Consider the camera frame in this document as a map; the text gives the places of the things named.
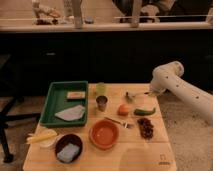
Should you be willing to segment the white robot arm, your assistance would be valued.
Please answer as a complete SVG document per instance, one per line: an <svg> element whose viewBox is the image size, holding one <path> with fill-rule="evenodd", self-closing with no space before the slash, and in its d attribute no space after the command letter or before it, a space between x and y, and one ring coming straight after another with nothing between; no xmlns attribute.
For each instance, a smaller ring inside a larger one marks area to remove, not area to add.
<svg viewBox="0 0 213 171"><path fill-rule="evenodd" d="M171 91L188 106L196 110L210 125L213 125L213 95L184 81L184 66L179 61L156 67L152 72L149 92L155 96Z"/></svg>

